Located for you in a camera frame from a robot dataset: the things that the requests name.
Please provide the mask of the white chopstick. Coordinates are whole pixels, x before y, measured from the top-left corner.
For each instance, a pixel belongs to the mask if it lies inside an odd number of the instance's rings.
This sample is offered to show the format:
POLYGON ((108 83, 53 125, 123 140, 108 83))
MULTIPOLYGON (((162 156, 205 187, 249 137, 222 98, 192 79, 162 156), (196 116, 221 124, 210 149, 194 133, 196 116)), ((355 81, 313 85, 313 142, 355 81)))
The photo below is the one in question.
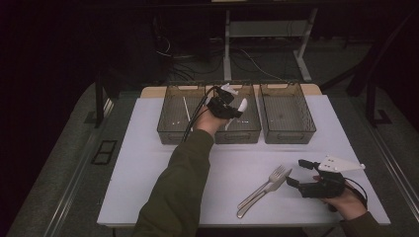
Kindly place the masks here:
MULTIPOLYGON (((187 115, 187 119, 188 119, 188 125, 190 125, 191 116, 190 116, 188 104, 187 104, 187 101, 186 101, 186 97, 183 97, 183 102, 184 102, 184 107, 185 107, 185 111, 186 111, 186 115, 187 115)), ((193 131, 193 129, 191 127, 190 128, 187 128, 187 130, 188 131, 193 131)))

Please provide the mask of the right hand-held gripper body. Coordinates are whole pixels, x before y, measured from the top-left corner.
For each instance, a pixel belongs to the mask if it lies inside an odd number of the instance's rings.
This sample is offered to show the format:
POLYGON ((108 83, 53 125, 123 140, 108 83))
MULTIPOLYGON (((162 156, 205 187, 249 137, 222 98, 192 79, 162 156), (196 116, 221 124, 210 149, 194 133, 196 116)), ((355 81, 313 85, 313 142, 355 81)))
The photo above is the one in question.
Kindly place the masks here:
MULTIPOLYGON (((364 170, 366 166, 361 163, 351 162, 334 156, 326 156, 318 162, 318 172, 320 180, 316 183, 299 183, 297 188, 304 198, 335 198, 340 196, 346 187, 346 179, 342 175, 346 171, 364 170)), ((359 197, 360 192, 353 189, 359 197)))

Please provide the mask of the white metal stand frame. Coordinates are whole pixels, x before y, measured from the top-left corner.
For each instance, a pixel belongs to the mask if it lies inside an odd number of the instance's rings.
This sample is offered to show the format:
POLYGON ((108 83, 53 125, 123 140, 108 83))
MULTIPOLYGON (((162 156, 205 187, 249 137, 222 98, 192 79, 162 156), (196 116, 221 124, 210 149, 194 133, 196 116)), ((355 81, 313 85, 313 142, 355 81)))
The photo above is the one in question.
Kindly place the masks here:
POLYGON ((313 8, 306 20, 279 21, 232 21, 230 12, 225 13, 224 24, 224 54, 223 75, 225 80, 231 80, 230 40, 237 38, 301 38, 298 49, 293 51, 293 57, 305 82, 312 80, 303 56, 314 26, 318 9, 313 8))

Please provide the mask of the smoky clear plastic basket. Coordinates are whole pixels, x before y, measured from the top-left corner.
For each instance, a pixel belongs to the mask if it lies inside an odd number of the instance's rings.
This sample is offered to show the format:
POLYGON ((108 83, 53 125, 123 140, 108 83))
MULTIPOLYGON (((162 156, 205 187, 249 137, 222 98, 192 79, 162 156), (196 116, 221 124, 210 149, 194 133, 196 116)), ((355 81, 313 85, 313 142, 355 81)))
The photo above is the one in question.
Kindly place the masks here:
POLYGON ((259 107, 267 144, 308 144, 316 126, 298 83, 261 84, 259 107))
POLYGON ((164 145, 177 145, 184 136, 188 126, 188 119, 184 107, 183 97, 186 97, 190 116, 197 108, 204 96, 204 86, 168 86, 157 125, 157 132, 164 145))
POLYGON ((230 103, 233 108, 239 108, 243 99, 247 108, 240 118, 235 118, 228 126, 223 126, 214 136, 216 144, 251 144, 257 143, 261 132, 261 124, 254 88, 251 84, 230 83, 230 88, 237 92, 230 103))

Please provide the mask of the black diagonal stand bar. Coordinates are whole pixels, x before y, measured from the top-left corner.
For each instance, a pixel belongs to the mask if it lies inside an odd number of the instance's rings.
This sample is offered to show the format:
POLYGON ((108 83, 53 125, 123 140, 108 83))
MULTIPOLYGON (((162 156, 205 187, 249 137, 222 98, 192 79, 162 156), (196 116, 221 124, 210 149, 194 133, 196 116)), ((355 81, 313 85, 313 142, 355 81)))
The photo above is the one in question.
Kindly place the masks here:
POLYGON ((380 22, 381 30, 364 59, 342 74, 321 84, 319 86, 320 90, 326 91, 347 78, 352 77, 352 81, 347 90, 352 96, 359 95, 372 81, 372 75, 377 69, 379 62, 382 60, 401 29, 415 12, 415 9, 410 10, 407 13, 398 12, 393 19, 387 17, 382 20, 380 22))

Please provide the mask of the black stand post with foot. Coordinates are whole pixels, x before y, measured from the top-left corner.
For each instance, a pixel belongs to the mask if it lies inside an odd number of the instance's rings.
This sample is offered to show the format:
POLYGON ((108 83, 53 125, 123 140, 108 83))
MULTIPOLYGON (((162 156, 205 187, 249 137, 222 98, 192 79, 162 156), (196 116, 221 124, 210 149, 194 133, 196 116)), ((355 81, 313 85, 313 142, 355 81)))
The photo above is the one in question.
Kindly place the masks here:
POLYGON ((372 127, 379 124, 391 124, 391 120, 384 110, 376 109, 377 86, 370 81, 367 84, 366 117, 372 127))

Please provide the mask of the black metal stand post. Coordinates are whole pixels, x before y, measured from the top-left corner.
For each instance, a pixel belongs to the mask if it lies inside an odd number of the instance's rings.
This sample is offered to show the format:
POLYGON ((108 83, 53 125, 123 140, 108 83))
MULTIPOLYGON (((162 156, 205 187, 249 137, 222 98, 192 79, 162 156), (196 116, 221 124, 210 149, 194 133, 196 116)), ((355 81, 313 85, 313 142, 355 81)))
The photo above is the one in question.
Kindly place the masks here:
POLYGON ((96 123, 99 127, 105 118, 105 98, 113 97, 112 80, 105 72, 99 72, 95 77, 95 94, 96 94, 96 123))

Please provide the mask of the person's left hand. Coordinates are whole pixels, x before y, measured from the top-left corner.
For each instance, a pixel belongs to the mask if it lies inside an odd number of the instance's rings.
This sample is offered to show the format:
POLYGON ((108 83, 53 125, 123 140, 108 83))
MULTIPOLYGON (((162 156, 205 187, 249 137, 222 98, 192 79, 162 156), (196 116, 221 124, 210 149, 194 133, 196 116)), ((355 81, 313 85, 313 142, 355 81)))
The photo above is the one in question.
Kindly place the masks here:
POLYGON ((200 116, 194 124, 194 129, 200 129, 214 136, 215 133, 228 123, 228 119, 215 117, 208 109, 202 108, 200 116))

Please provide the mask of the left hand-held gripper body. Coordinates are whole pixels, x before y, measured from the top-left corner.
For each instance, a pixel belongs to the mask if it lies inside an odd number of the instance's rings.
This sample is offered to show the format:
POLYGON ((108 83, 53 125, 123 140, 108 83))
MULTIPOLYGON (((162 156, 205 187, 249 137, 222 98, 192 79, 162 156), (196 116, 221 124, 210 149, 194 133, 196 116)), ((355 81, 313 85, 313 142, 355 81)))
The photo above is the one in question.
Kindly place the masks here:
POLYGON ((232 113, 238 110, 230 105, 233 101, 228 104, 225 101, 225 97, 227 94, 235 96, 238 92, 231 88, 229 84, 224 84, 220 87, 213 86, 213 88, 216 91, 216 95, 206 99, 206 106, 215 117, 220 119, 232 119, 232 113))

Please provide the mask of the white table mat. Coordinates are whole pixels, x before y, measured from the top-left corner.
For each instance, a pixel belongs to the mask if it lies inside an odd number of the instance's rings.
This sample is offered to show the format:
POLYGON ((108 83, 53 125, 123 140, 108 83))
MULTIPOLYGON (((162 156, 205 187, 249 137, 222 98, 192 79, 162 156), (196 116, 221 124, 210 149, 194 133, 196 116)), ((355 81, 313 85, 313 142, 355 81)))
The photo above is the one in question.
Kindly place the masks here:
MULTIPOLYGON (((358 160, 345 131, 326 96, 306 99, 317 127, 306 144, 217 144, 210 153, 209 177, 204 191, 203 226, 321 226, 333 225, 341 217, 316 198, 304 198, 299 191, 281 185, 263 196, 243 217, 237 206, 268 180, 279 166, 292 178, 311 182, 314 171, 298 166, 300 159, 320 162, 328 156, 351 162, 358 160)), ((157 122, 163 101, 136 101, 125 139, 98 216, 108 227, 131 227, 174 150, 161 143, 157 122)))

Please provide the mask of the person's right hand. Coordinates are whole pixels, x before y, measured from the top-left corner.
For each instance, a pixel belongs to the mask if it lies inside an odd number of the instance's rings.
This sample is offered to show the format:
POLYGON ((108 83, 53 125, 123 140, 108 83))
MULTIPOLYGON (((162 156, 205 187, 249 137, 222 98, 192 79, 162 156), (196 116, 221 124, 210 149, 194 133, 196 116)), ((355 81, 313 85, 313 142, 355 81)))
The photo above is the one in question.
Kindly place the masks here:
POLYGON ((353 220, 368 212, 349 183, 346 184, 345 190, 340 196, 323 198, 322 201, 334 206, 345 220, 353 220))

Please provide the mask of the metal fork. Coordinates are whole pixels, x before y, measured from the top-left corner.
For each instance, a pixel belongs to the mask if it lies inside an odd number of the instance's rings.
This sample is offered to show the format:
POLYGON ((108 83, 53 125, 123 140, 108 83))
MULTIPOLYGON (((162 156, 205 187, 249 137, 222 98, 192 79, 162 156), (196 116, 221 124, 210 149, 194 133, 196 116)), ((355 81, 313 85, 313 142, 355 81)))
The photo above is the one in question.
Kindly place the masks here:
POLYGON ((274 172, 269 176, 268 181, 265 182, 263 185, 261 185, 256 191, 254 191, 251 195, 249 195, 245 200, 243 200, 237 206, 237 208, 240 209, 241 207, 243 207, 247 202, 249 202, 251 199, 253 199, 257 194, 262 192, 262 190, 266 186, 268 186, 269 184, 274 183, 275 181, 277 181, 280 178, 280 176, 284 173, 285 170, 286 170, 286 168, 283 165, 281 165, 280 167, 275 169, 274 172))

